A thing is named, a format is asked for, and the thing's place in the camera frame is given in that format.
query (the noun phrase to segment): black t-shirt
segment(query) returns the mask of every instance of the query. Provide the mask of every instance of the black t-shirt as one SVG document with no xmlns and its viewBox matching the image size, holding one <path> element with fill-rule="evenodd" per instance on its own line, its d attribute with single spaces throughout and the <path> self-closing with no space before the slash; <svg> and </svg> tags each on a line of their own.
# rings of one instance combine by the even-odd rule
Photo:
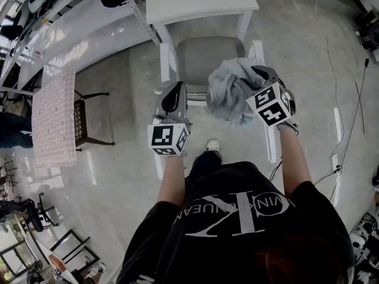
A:
<svg viewBox="0 0 379 284">
<path fill-rule="evenodd" d="M 158 202 L 150 210 L 130 242 L 117 284 L 140 275 L 155 283 L 242 283 L 254 274 L 259 283 L 270 283 L 249 253 L 284 234 L 305 232 L 333 245 L 351 278 L 349 235 L 311 182 L 287 199 L 252 163 L 227 164 L 195 182 L 183 208 Z"/>
</svg>

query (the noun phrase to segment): gray seat cushion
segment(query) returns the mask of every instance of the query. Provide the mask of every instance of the gray seat cushion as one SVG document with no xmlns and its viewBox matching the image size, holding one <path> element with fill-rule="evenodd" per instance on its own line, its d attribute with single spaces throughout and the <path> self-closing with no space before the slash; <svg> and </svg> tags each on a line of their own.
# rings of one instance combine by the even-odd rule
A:
<svg viewBox="0 0 379 284">
<path fill-rule="evenodd" d="M 187 39 L 176 48 L 179 78 L 186 85 L 208 87 L 208 77 L 224 60 L 245 57 L 242 42 L 233 37 Z"/>
</svg>

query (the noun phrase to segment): crumpled towel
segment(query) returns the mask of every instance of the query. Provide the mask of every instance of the crumpled towel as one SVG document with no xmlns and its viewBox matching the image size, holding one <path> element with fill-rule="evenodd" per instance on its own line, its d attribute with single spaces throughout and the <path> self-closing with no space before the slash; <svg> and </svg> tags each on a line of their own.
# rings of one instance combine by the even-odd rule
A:
<svg viewBox="0 0 379 284">
<path fill-rule="evenodd" d="M 265 80 L 251 69 L 254 65 L 265 63 L 257 58 L 226 60 L 209 76 L 207 105 L 214 117 L 235 125 L 246 124 L 255 118 L 253 110 L 246 103 L 248 96 L 239 84 L 241 79 L 249 81 L 254 88 L 265 83 Z"/>
</svg>

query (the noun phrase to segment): pink checkered tablecloth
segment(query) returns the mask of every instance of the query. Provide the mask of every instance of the pink checkered tablecloth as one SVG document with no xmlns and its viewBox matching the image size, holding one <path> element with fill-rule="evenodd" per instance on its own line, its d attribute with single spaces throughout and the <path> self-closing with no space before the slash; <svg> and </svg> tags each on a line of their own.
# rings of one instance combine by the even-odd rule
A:
<svg viewBox="0 0 379 284">
<path fill-rule="evenodd" d="M 36 167 L 76 164 L 74 88 L 75 72 L 67 72 L 33 96 L 31 127 Z"/>
</svg>

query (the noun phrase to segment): shirt sleeve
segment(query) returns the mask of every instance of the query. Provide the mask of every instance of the shirt sleeve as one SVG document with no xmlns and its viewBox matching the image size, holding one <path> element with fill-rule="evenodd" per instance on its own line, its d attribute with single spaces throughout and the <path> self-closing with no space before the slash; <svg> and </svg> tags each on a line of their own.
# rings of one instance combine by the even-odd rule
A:
<svg viewBox="0 0 379 284">
<path fill-rule="evenodd" d="M 139 275 L 153 277 L 159 255 L 181 208 L 158 202 L 139 225 L 128 246 L 116 284 L 129 284 Z"/>
<path fill-rule="evenodd" d="M 330 201 L 311 182 L 304 182 L 296 187 L 289 199 L 308 228 L 336 247 L 347 268 L 354 266 L 354 252 L 349 234 Z"/>
</svg>

